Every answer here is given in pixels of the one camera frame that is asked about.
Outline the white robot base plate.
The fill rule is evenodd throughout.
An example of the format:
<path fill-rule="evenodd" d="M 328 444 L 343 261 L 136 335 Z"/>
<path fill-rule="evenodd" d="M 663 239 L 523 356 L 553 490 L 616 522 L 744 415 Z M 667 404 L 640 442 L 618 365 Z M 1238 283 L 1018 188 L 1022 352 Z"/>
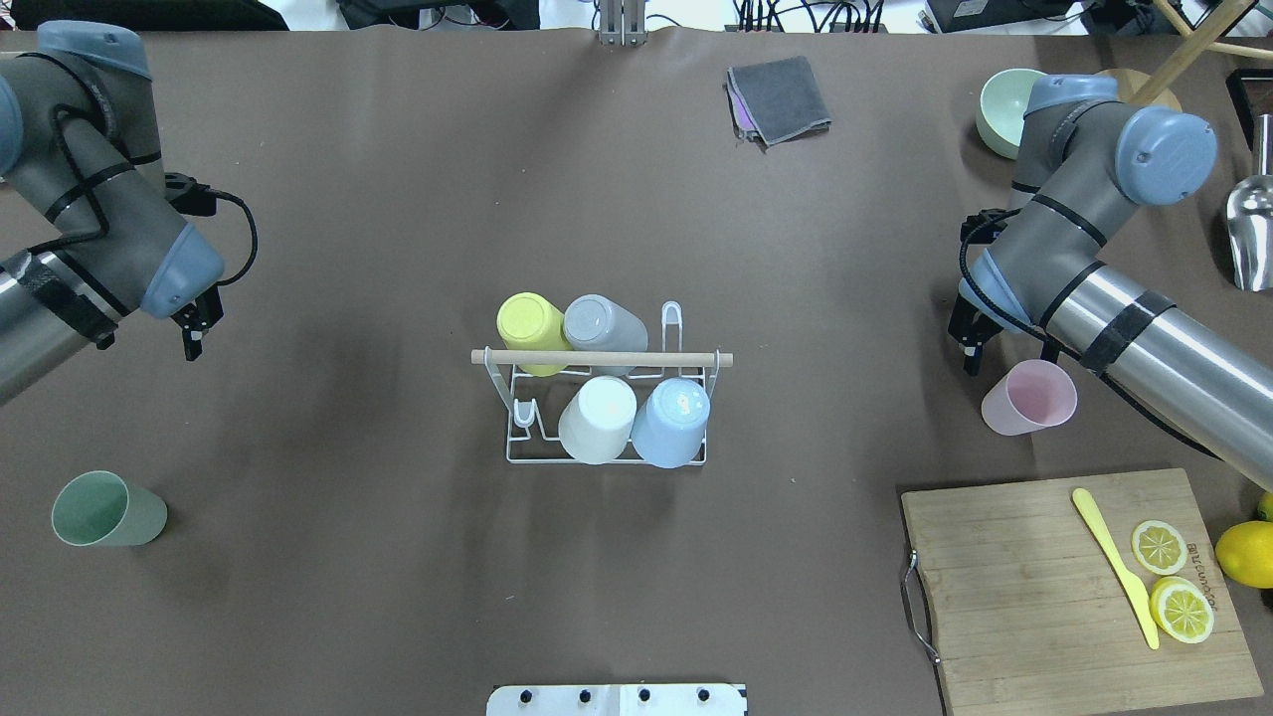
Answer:
<path fill-rule="evenodd" d="M 628 683 L 505 685 L 491 692 L 486 715 L 746 715 L 745 685 Z"/>

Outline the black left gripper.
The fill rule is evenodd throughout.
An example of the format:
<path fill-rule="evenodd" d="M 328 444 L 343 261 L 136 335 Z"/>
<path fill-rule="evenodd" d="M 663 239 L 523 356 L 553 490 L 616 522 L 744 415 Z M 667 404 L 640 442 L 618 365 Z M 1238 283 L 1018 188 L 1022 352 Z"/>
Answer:
<path fill-rule="evenodd" d="M 211 330 L 224 316 L 218 288 L 209 288 L 182 304 L 172 313 L 172 320 L 179 326 L 185 339 L 185 359 L 196 361 L 202 354 L 202 335 Z"/>

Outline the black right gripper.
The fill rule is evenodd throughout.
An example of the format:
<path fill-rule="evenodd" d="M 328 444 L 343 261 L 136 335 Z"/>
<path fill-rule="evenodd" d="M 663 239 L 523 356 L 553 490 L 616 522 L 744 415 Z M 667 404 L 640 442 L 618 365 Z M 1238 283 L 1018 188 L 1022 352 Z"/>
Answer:
<path fill-rule="evenodd" d="M 1001 324 L 995 322 L 995 319 L 981 313 L 981 310 L 967 299 L 955 299 L 948 335 L 961 345 L 962 369 L 970 377 L 981 373 L 984 345 L 997 334 L 1001 334 Z"/>

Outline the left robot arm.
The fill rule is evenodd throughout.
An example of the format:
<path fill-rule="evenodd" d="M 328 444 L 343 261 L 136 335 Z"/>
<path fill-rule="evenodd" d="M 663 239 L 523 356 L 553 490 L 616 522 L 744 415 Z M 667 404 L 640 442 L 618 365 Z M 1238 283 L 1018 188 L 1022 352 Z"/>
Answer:
<path fill-rule="evenodd" d="M 172 319 L 188 361 L 220 319 L 227 264 L 176 208 L 141 38 L 50 20 L 3 61 L 3 178 L 59 231 L 3 262 L 1 394 L 9 403 L 135 311 Z"/>

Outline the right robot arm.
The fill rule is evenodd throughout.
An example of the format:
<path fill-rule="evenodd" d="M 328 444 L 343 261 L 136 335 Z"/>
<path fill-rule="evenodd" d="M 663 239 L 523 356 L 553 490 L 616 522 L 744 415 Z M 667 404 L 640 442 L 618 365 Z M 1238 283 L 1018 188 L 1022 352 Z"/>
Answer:
<path fill-rule="evenodd" d="M 952 335 L 974 368 L 1001 330 L 1026 331 L 1127 392 L 1152 417 L 1264 489 L 1272 475 L 1270 367 L 1114 268 L 1108 245 L 1151 206 L 1212 175 L 1214 127 L 1122 101 L 1109 76 L 1037 76 L 1023 102 L 1012 194 L 964 240 Z"/>

